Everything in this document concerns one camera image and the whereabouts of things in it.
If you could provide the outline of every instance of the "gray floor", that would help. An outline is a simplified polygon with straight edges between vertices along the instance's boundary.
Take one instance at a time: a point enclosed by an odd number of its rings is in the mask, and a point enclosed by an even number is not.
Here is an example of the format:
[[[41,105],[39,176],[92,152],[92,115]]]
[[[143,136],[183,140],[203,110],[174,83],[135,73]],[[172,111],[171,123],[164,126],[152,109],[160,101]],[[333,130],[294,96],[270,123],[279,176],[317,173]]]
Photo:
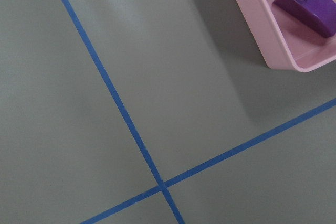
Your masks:
[[[70,0],[164,180],[336,97],[268,69],[235,0]],[[1,0],[0,223],[80,223],[156,182],[61,0]],[[336,109],[169,188],[186,223],[336,222]],[[155,194],[99,223],[176,223]]]

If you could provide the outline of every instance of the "blue grid line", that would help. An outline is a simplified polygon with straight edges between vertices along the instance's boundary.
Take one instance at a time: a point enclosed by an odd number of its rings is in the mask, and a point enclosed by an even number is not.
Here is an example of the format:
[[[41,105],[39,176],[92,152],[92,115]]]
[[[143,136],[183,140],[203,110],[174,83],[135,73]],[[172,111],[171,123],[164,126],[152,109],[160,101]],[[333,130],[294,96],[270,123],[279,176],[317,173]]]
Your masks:
[[[243,151],[245,151],[245,150],[247,150],[247,149],[249,149],[249,148],[265,141],[265,140],[268,140],[268,139],[280,134],[281,132],[284,132],[284,131],[286,131],[286,130],[288,130],[288,129],[290,129],[290,128],[292,128],[292,127],[294,127],[294,126],[296,126],[296,125],[298,125],[298,124],[300,124],[300,123],[302,123],[302,122],[304,122],[304,121],[306,121],[306,120],[308,120],[308,119],[310,119],[310,118],[312,118],[312,117],[314,117],[318,114],[321,114],[322,112],[324,112],[328,109],[331,109],[335,106],[336,106],[336,98],[329,101],[329,102],[326,102],[326,103],[316,107],[315,109],[312,109],[312,110],[310,110],[310,111],[308,111],[308,112],[306,112],[306,113],[304,113],[304,114],[302,114],[302,115],[300,115],[300,116],[298,116],[298,117],[296,117],[296,118],[294,118],[294,119],[292,119],[292,120],[290,120],[290,121],[288,121],[288,122],[286,122],[286,123],[284,123],[284,124],[282,124],[278,127],[275,127],[273,129],[271,129],[270,131],[265,132],[264,134],[261,134],[261,135],[255,137],[255,138],[252,138],[251,140],[249,140],[249,141],[247,141],[243,144],[240,144],[237,147],[232,148],[231,150],[229,150],[227,152],[224,152],[224,153],[222,153],[222,154],[220,154],[220,155],[218,155],[218,156],[216,156],[212,159],[209,159],[208,161],[206,161],[206,162],[204,162],[200,165],[195,166],[194,168],[191,168],[191,169],[189,169],[189,170],[187,170],[187,171],[185,171],[185,172],[167,180],[165,182],[165,184],[166,184],[167,187],[171,187],[171,186],[173,186],[173,185],[175,185],[175,184],[177,184],[177,183],[179,183],[179,182],[181,182],[181,181],[183,181],[183,180],[185,180],[185,179],[187,179],[191,176],[196,175],[197,173],[200,173],[203,170],[206,170],[206,169],[208,169],[208,168],[210,168],[210,167],[212,167],[212,166],[214,166],[214,165],[216,165],[216,164],[218,164],[218,163],[220,163],[220,162],[222,162],[222,161],[224,161],[224,160],[226,160],[226,159],[228,159],[228,158],[230,158],[234,155],[237,155],[240,152],[243,152]],[[137,202],[139,202],[143,199],[146,199],[146,198],[148,198],[148,197],[150,197],[150,196],[152,196],[152,195],[154,195],[158,192],[159,192],[159,190],[156,191],[156,187],[154,187],[154,188],[144,192],[143,194],[139,194],[138,196],[135,196],[134,198],[132,198],[130,200],[127,200],[127,201],[125,201],[125,202],[123,202],[123,203],[121,203],[121,204],[119,204],[119,205],[101,213],[101,214],[98,214],[95,217],[92,217],[91,219],[83,222],[82,224],[94,224],[94,223],[102,220],[103,218],[111,216],[111,215],[115,214],[116,212],[121,211],[121,210],[123,210],[127,207],[130,207],[132,204],[135,204],[135,203],[137,203]],[[135,199],[135,198],[136,198],[136,202],[134,202],[132,204],[129,204],[130,201],[132,202],[132,200]]]
[[[92,57],[92,60],[94,61],[94,64],[96,65],[100,75],[102,76],[111,96],[113,97],[122,117],[124,118],[125,123],[127,124],[127,127],[129,128],[135,142],[137,143],[144,159],[147,162],[147,165],[149,167],[149,169],[151,170],[163,196],[165,197],[168,205],[170,206],[171,211],[174,213],[174,216],[176,218],[176,220],[178,221],[179,224],[184,224],[184,220],[182,218],[181,213],[179,212],[173,197],[171,196],[170,192],[168,191],[151,155],[149,154],[145,144],[143,143],[140,134],[138,133],[137,129],[135,128],[135,125],[129,115],[129,113],[127,112],[123,102],[121,101],[121,98],[119,96],[119,94],[117,93],[108,73],[106,72],[105,67],[103,66],[101,60],[99,59],[99,56],[96,52],[96,50],[94,49],[87,33],[85,32],[83,25],[81,24],[80,20],[78,19],[77,14],[75,13],[72,5],[70,4],[69,0],[62,0],[64,7],[66,8],[73,24],[75,25],[80,37],[82,38],[88,52],[90,53],[90,56]]]

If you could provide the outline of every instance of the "purple block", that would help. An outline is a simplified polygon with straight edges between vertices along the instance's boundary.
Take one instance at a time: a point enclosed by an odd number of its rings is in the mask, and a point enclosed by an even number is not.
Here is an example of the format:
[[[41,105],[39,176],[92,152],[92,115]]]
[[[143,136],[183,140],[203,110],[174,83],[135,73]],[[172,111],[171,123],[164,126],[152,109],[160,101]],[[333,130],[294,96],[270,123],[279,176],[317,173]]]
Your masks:
[[[333,0],[275,0],[274,3],[325,38],[336,33]]]

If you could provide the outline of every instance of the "pink tray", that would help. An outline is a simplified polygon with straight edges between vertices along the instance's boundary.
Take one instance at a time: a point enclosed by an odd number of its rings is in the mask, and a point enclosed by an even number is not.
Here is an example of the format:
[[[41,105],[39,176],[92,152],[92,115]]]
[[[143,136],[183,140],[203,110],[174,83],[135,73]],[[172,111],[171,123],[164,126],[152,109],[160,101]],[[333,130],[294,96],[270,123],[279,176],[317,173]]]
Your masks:
[[[309,72],[336,60],[336,36],[321,37],[273,1],[237,0],[270,68]]]

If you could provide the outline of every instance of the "blue tape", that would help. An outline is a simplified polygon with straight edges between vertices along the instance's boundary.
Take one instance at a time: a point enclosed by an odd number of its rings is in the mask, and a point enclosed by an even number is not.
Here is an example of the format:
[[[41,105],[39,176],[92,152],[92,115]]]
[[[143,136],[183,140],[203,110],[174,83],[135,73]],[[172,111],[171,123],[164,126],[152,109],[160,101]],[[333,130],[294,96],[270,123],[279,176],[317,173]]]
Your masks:
[[[259,144],[281,132],[284,132],[292,127],[294,127],[295,125],[298,125],[332,107],[336,106],[336,98],[321,105],[321,106],[318,106],[317,108],[315,109],[312,109],[276,128],[273,128],[272,130],[270,131],[267,131],[265,132],[264,134],[260,135],[260,136],[257,136],[241,145],[238,145],[237,147],[227,151],[227,152],[224,152],[200,165],[197,165],[195,166],[194,168],[191,168],[190,170],[187,170],[186,172],[182,173],[182,174],[179,174],[177,175],[176,177],[174,178],[171,178],[169,179],[168,181],[165,182],[166,186],[167,187],[170,187],[170,186],[173,186],[175,184],[177,184],[178,182],[181,182],[205,169],[208,169],[209,167],[211,166],[214,166],[216,164],[218,164],[219,162],[222,162],[226,159],[228,159],[229,157],[232,157],[240,152],[243,152],[253,146],[255,146],[256,144]]]
[[[148,191],[145,191],[144,193],[142,194],[139,194],[119,205],[116,205],[115,207],[112,207],[104,212],[102,212],[101,214],[98,214],[84,222],[82,222],[81,224],[94,224],[94,223],[97,223],[98,221],[101,221],[111,215],[114,215],[115,213],[121,211],[121,210],[124,210],[125,208],[128,208],[132,205],[134,205],[135,203],[138,203],[154,194],[157,194],[158,192],[160,192],[160,188],[158,186],[156,187],[153,187],[151,189],[149,189]]]
[[[137,129],[135,128],[135,125],[131,119],[131,117],[129,116],[124,104],[122,103],[121,99],[120,99],[120,96],[119,94],[117,93],[109,75],[107,74],[106,72],[106,69],[105,67],[103,66],[102,62],[100,61],[99,57],[98,57],[98,54],[96,52],[96,50],[94,49],[88,35],[86,34],[81,22],[79,21],[72,5],[70,4],[70,1],[69,0],[62,0],[63,4],[64,4],[64,7],[66,8],[67,12],[69,13],[71,19],[72,19],[72,22],[73,24],[75,25],[80,37],[82,38],[86,48],[88,49],[89,53],[90,53],[90,56],[92,57],[93,61],[94,61],[94,64],[96,65],[100,75],[102,76],[110,94],[112,95],[122,117],[124,118],[125,120],[125,123],[127,124],[135,142],[137,143],[144,159],[146,160],[147,164],[148,164],[148,167],[150,168],[162,194],[164,195],[167,203],[169,204],[171,210],[173,211],[174,213],[174,216],[176,218],[176,220],[178,221],[179,224],[184,224],[184,220],[170,194],[170,192],[168,191],[165,183],[163,182],[163,179],[161,178],[160,174],[159,174],[159,171],[152,159],[152,157],[150,156],[149,152],[147,151],[146,149],[146,146],[144,145],[142,139],[141,139],[141,136],[139,135]]]

